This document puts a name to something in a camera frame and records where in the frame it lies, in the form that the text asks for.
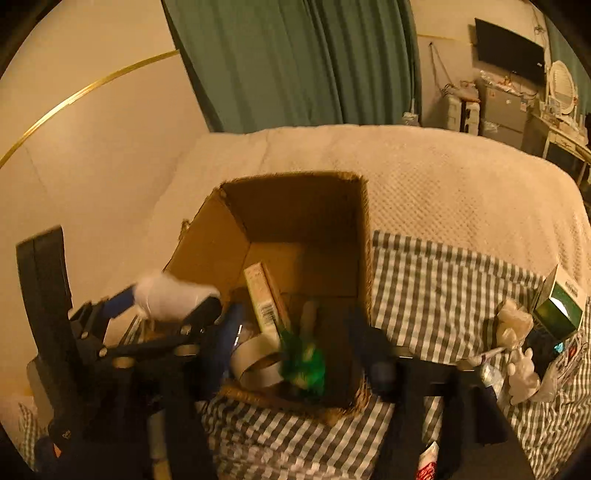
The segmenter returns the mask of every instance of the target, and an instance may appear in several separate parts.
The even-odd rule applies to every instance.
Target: gold trim line
[[[125,75],[126,73],[133,72],[134,70],[140,69],[141,67],[145,67],[151,63],[154,63],[159,60],[164,60],[174,55],[178,55],[180,52],[178,50],[171,50],[165,53],[161,53],[160,55],[156,55],[155,57],[150,57],[145,60],[141,60],[138,63],[134,63],[129,65],[121,70],[117,70],[116,72],[107,75],[96,82],[91,83],[89,86],[84,87],[82,90],[79,90],[74,95],[69,96],[66,100],[62,103],[58,104],[51,110],[49,110],[45,115],[43,115],[37,122],[33,124],[33,126],[23,133],[22,137],[17,140],[17,142],[6,152],[6,154],[0,160],[0,168],[2,168],[8,159],[12,156],[14,152],[23,144],[25,140],[29,138],[35,130],[37,130],[40,126],[42,126],[45,122],[47,122],[52,116],[54,116],[57,112],[62,110],[63,108],[67,107],[68,105],[73,104],[75,101],[86,95],[87,93],[91,92],[92,90],[104,85],[105,83],[109,83],[112,80],[115,80],[118,77]]]
[[[440,37],[438,35],[427,35],[426,33],[417,33],[417,37],[432,38],[434,40],[454,41],[456,43],[461,43],[461,44],[464,44],[464,45],[470,45],[471,47],[474,47],[475,46],[472,42],[467,42],[465,40],[460,40],[459,38]]]

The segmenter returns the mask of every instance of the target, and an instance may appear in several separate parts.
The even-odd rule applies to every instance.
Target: white figurine
[[[527,400],[540,389],[540,377],[534,372],[534,363],[531,360],[533,356],[531,348],[525,354],[521,348],[511,352],[511,361],[507,365],[511,405]]]

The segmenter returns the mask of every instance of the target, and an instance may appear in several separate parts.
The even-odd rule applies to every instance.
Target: white blanket
[[[200,137],[103,294],[163,268],[182,220],[221,182],[301,170],[363,174],[375,229],[469,248],[541,275],[560,261],[591,291],[589,221],[574,181],[554,165],[483,137],[341,125]]]

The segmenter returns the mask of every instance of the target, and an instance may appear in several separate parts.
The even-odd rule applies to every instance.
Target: green box
[[[559,264],[538,289],[532,315],[560,343],[579,329],[586,302],[586,292]]]

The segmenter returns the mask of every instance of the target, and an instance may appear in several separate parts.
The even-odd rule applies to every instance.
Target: clear tape roll
[[[271,339],[264,333],[250,338],[236,347],[230,359],[232,373],[240,385],[249,390],[260,390],[272,387],[283,380],[281,376],[281,362],[276,362],[265,368],[249,370],[258,361],[267,358],[279,350]]]

